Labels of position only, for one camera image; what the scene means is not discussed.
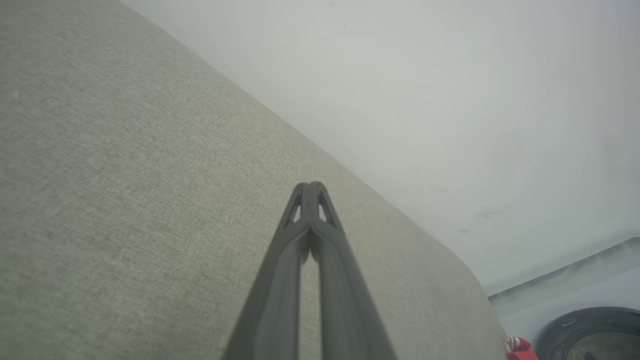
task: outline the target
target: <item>white wall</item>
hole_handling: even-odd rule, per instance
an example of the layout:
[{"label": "white wall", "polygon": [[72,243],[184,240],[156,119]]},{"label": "white wall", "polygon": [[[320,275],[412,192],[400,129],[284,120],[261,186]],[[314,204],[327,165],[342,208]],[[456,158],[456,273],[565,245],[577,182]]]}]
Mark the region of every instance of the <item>white wall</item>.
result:
[{"label": "white wall", "polygon": [[124,3],[455,251],[488,295],[640,235],[635,0]]}]

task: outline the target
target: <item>gray upholstered sofa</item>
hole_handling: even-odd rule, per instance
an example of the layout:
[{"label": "gray upholstered sofa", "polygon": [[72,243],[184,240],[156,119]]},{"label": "gray upholstered sofa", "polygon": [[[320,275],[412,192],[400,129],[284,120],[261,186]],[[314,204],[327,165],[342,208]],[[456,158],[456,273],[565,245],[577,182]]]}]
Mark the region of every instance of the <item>gray upholstered sofa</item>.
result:
[{"label": "gray upholstered sofa", "polygon": [[[0,359],[216,359],[293,186],[331,193],[401,359],[504,359],[448,249],[114,0],[0,3]],[[319,358],[317,267],[300,358]]]}]

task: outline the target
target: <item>black round object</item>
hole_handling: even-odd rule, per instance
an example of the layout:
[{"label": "black round object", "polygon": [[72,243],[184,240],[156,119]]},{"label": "black round object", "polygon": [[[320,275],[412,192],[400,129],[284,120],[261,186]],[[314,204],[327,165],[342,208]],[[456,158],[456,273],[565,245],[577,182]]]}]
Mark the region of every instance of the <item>black round object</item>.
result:
[{"label": "black round object", "polygon": [[540,360],[566,360],[578,341],[603,332],[640,336],[640,311],[592,307],[560,316],[542,332],[535,353]]}]

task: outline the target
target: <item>red object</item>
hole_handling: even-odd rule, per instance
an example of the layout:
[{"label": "red object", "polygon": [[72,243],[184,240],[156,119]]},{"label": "red object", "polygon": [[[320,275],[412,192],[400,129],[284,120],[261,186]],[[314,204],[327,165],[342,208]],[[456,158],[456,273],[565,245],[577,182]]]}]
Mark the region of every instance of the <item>red object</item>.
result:
[{"label": "red object", "polygon": [[510,336],[504,342],[504,348],[507,349],[508,360],[539,360],[536,354],[531,351],[531,343],[523,338]]}]

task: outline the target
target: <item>fabric texture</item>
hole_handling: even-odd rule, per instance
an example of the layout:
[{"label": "fabric texture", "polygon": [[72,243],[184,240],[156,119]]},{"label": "fabric texture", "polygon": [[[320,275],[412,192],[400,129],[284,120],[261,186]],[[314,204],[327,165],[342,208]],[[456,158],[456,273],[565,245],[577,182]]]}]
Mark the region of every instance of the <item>fabric texture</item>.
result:
[{"label": "fabric texture", "polygon": [[[2,1],[0,52],[1,359],[219,358],[313,180],[399,358],[504,359],[451,251],[122,3]],[[301,359],[320,356],[317,284],[307,262]]]}]

